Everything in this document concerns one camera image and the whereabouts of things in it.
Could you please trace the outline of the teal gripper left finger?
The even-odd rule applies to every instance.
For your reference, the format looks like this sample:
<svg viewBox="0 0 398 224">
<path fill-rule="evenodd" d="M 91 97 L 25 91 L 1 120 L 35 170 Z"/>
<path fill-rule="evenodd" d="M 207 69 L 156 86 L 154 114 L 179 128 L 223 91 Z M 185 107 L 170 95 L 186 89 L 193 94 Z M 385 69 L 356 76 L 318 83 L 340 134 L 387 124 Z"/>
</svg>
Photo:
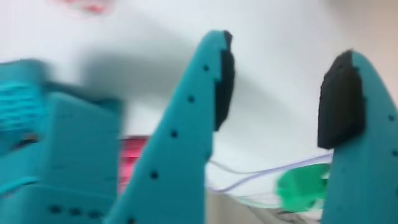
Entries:
<svg viewBox="0 0 398 224">
<path fill-rule="evenodd" d="M 199 43 L 105 224 L 204 224 L 205 166 L 234 89 L 232 35 Z"/>
</svg>

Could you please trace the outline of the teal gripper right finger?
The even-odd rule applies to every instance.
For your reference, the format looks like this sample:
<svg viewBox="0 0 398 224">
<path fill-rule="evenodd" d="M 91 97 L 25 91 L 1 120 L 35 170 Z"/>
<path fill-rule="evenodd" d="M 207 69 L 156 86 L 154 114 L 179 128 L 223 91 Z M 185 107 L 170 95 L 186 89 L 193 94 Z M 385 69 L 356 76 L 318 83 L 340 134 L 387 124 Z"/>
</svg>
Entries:
<svg viewBox="0 0 398 224">
<path fill-rule="evenodd" d="M 323 78 L 317 144 L 333 150 L 321 223 L 397 224 L 397 107 L 355 50 Z"/>
</svg>

